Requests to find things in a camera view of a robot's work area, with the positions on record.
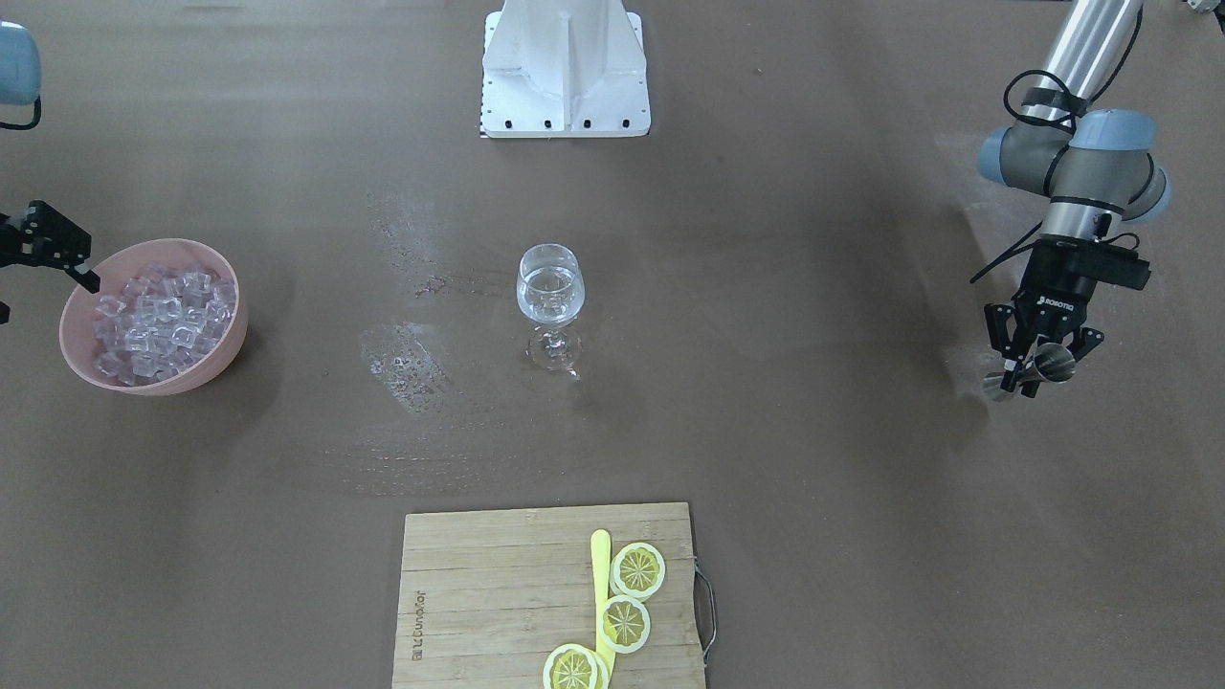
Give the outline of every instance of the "white plastic mount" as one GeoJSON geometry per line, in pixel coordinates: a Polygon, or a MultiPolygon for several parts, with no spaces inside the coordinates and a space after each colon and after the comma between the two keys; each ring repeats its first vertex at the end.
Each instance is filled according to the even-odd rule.
{"type": "Polygon", "coordinates": [[[642,18],[621,0],[506,0],[485,18],[480,132],[494,139],[650,130],[642,18]]]}

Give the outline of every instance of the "table surface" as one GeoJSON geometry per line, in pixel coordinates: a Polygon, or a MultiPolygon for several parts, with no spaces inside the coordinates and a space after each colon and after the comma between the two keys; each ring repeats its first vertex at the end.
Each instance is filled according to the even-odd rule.
{"type": "Polygon", "coordinates": [[[636,0],[650,135],[546,142],[477,136],[494,0],[9,2],[44,120],[2,208],[209,244],[251,326],[200,390],[110,394],[59,353],[70,281],[0,271],[0,685],[382,689],[405,514],[684,500],[712,689],[1220,687],[1209,17],[1150,2],[1100,102],[1161,126],[1148,288],[1099,288],[1068,385],[978,390],[1023,261],[967,281],[1045,200],[976,152],[1067,7],[636,0]],[[521,356],[550,240],[577,381],[521,356]]]}

